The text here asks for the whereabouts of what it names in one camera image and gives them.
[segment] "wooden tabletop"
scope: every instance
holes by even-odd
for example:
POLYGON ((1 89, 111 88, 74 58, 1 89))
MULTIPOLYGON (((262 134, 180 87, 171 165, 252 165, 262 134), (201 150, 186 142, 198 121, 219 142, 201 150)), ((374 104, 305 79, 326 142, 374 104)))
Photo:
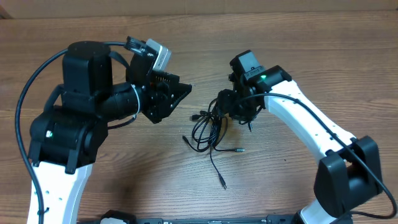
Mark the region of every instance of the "wooden tabletop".
MULTIPOLYGON (((189 116, 231 88, 229 61, 247 49, 264 66, 287 70, 342 128, 359 138, 371 136, 380 148, 384 182, 398 197, 397 11, 0 20, 0 223, 25 223, 29 209, 30 179, 14 132, 15 107, 27 79, 72 42, 124 41, 128 35, 167 46, 173 52, 167 71, 191 83, 193 91, 159 124, 139 115, 133 124, 109 132, 86 185, 79 220, 109 209, 139 218, 264 217, 295 213, 314 199, 312 155, 267 111, 253 122, 252 133, 229 122, 220 147, 246 152, 214 153, 227 190, 209 155, 182 141, 194 125, 189 116)), ((117 50, 130 60, 129 52, 117 50)), ((124 81, 116 63, 113 74, 115 83, 124 81)), ((30 88, 21 115, 26 147, 32 120, 59 83, 61 60, 30 88)), ((391 205, 380 195, 358 210, 388 214, 391 205)))

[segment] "table surface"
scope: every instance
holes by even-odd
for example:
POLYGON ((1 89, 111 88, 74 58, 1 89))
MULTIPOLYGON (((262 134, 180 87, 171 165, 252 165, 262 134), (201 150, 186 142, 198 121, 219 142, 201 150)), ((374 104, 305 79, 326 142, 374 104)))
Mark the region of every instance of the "table surface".
MULTIPOLYGON (((32 72, 79 40, 152 38, 172 52, 167 70, 193 91, 159 124, 143 115, 109 132, 100 147, 81 200, 79 220, 109 209, 139 218, 263 217, 295 213, 314 199, 317 166, 293 132, 262 112, 247 126, 229 122, 220 147, 246 152, 214 153, 228 189, 223 190, 208 154, 182 141, 189 116, 231 88, 229 61, 251 49, 263 65, 280 65, 327 116, 357 137, 379 145, 384 182, 398 197, 398 12, 311 12, 214 16, 141 16, 0 20, 0 223, 25 223, 30 179, 14 133, 17 99, 32 72)), ((131 54, 120 48, 129 61, 131 54)), ((114 82, 123 82, 116 65, 114 82)), ((61 60, 49 65, 30 88, 21 126, 29 127, 62 82, 61 60)), ((358 210, 387 214, 380 195, 358 210)), ((398 223, 355 217, 358 223, 398 223)))

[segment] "wooden table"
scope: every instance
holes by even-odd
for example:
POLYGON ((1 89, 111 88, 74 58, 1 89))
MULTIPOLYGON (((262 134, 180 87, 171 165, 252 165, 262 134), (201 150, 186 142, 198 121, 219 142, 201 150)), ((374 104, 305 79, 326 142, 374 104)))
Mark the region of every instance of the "wooden table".
MULTIPOLYGON (((293 132, 263 112, 247 126, 230 121, 215 153, 227 182, 223 190, 207 154, 182 141, 189 116, 231 88, 229 61, 251 49, 265 66, 280 65, 325 114, 342 128, 370 135, 380 147, 384 182, 398 197, 398 12, 313 12, 214 16, 96 17, 0 20, 0 223, 25 223, 30 179, 14 133, 17 99, 32 72, 78 40, 152 38, 172 52, 168 71, 193 91, 159 124, 143 115, 112 130, 100 147, 81 200, 79 220, 109 209, 138 217, 263 217, 295 213, 314 199, 317 166, 293 132)), ((131 54, 117 49, 129 60, 131 54)), ((114 66, 114 82, 124 70, 114 66)), ((29 127, 56 84, 61 60, 49 65, 30 88, 21 116, 25 146, 29 127)), ((358 208, 387 214, 385 195, 358 208)), ((398 223, 355 217, 357 223, 398 223)))

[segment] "white cable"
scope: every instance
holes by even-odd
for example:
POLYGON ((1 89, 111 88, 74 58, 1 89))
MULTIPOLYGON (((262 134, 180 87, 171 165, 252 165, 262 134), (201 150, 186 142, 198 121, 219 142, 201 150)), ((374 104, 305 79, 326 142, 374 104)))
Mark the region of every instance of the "white cable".
POLYGON ((137 113, 135 113, 132 117, 134 117, 134 116, 137 117, 137 114, 139 113, 141 104, 140 104, 140 102, 139 102, 139 97, 138 97, 138 92, 137 92, 137 90, 136 90, 136 86, 133 85, 133 84, 131 84, 131 88, 134 90, 134 92, 136 92, 136 97, 137 97, 137 102, 138 102, 137 113))

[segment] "wood grain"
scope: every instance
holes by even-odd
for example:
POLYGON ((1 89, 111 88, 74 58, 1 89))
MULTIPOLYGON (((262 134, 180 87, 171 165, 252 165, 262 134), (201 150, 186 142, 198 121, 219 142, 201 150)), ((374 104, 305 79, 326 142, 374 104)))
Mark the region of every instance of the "wood grain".
POLYGON ((1 0, 15 19, 395 10, 398 0, 1 0))
MULTIPOLYGON (((275 116, 263 112, 250 133, 229 122, 216 153, 227 182, 222 190, 206 154, 182 141, 189 116, 231 88, 229 61, 251 49, 267 67, 280 65, 303 92, 341 127, 380 147, 384 182, 398 197, 398 13, 308 12, 213 16, 97 17, 0 21, 0 223, 25 223, 30 180, 14 134, 14 110, 32 72, 55 52, 78 40, 153 38, 173 51, 168 71, 193 91, 159 124, 143 115, 110 131, 100 147, 81 201, 79 219, 109 209, 138 217, 263 217, 294 213, 314 198, 317 167, 308 150, 275 116)), ((118 49, 129 60, 131 55, 118 49)), ((114 66, 114 81, 124 80, 114 66)), ((56 84, 61 61, 49 65, 27 95, 21 116, 25 145, 29 126, 56 84)), ((387 214, 385 195, 359 208, 387 214)), ((357 223, 398 223, 355 217, 357 223)))

